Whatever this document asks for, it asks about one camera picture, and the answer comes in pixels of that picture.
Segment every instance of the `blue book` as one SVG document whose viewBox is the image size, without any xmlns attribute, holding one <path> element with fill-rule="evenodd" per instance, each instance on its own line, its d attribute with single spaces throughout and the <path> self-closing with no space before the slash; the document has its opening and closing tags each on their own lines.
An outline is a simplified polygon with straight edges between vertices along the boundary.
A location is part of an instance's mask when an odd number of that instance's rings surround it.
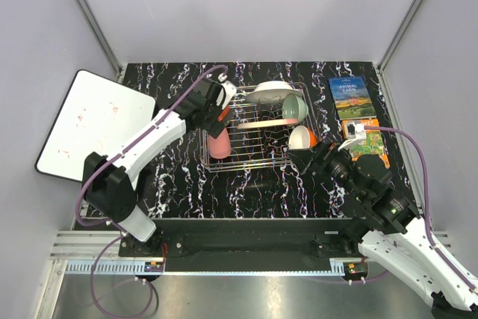
<svg viewBox="0 0 478 319">
<path fill-rule="evenodd" d="M 363 76 L 330 78 L 329 85 L 339 119 L 367 119 L 376 116 Z"/>
</svg>

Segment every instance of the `metal wire rack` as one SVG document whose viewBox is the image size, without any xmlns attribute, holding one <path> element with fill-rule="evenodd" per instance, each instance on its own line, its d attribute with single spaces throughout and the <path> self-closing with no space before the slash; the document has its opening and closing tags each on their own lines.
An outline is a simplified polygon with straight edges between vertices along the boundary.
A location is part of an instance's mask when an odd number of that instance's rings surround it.
<svg viewBox="0 0 478 319">
<path fill-rule="evenodd" d="M 303 93 L 303 99 L 308 106 L 308 116 L 301 125 L 311 129 L 319 140 L 319 131 L 315 119 L 312 102 L 307 86 L 302 82 L 290 83 L 292 87 Z M 234 111 L 234 118 L 228 125 L 232 153 L 228 158 L 217 160 L 209 156 L 208 133 L 200 130 L 201 162 L 210 172 L 246 170 L 252 168 L 276 167 L 290 164 L 286 155 L 289 135 L 294 127 L 276 126 L 255 129 L 239 129 L 240 123 L 253 121 L 277 120 L 282 118 L 282 103 L 272 105 L 251 104 L 245 97 L 255 89 L 255 86 L 238 87 L 238 93 L 229 104 Z"/>
</svg>

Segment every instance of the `black and white marble surface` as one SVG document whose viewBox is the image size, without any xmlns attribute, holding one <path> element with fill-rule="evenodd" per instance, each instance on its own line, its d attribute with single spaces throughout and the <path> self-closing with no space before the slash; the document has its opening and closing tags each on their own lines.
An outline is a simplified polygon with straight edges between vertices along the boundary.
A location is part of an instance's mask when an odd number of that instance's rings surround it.
<svg viewBox="0 0 478 319">
<path fill-rule="evenodd" d="M 161 108 L 216 63 L 129 64 L 123 84 L 153 96 Z M 238 86 L 269 80 L 307 84 L 320 136 L 342 141 L 328 79 L 363 75 L 381 126 L 391 126 L 372 63 L 227 63 Z M 397 139 L 384 134 L 395 189 L 413 199 Z M 152 218 L 308 218 L 349 217 L 350 198 L 331 179 L 299 176 L 291 166 L 209 173 L 200 161 L 199 131 L 187 134 L 160 153 L 139 185 L 140 206 Z M 91 211 L 88 217 L 95 217 Z"/>
</svg>

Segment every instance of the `book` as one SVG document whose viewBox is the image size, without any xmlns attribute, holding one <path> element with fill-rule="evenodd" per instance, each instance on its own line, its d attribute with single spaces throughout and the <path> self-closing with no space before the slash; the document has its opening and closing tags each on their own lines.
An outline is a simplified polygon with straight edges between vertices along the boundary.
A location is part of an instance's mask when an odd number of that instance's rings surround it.
<svg viewBox="0 0 478 319">
<path fill-rule="evenodd" d="M 362 123 L 364 126 L 379 126 L 379 121 L 377 119 L 345 120 L 342 122 L 345 138 L 348 137 L 347 125 L 350 123 Z M 380 131 L 365 130 L 365 133 L 367 134 L 366 140 L 349 149 L 352 160 L 357 161 L 357 158 L 362 155 L 378 155 L 385 163 L 385 167 L 389 168 L 390 161 L 388 160 L 387 150 L 385 148 L 385 144 L 383 143 L 383 138 Z"/>
<path fill-rule="evenodd" d="M 329 85 L 340 120 L 376 116 L 363 76 L 330 78 Z"/>
</svg>

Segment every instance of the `reflective floor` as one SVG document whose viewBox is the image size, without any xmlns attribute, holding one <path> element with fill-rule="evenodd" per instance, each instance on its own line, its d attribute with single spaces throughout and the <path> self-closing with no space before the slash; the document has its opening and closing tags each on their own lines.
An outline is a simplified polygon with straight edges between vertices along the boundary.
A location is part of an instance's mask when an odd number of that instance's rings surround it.
<svg viewBox="0 0 478 319">
<path fill-rule="evenodd" d="M 126 276 L 97 276 L 97 297 L 116 315 L 134 315 L 146 304 L 149 291 Z M 432 319 L 418 295 L 388 274 L 367 285 L 333 285 L 300 277 L 163 276 L 154 283 L 159 296 L 143 318 L 228 319 Z M 58 298 L 55 319 L 106 318 L 93 305 L 89 278 L 67 275 Z"/>
</svg>

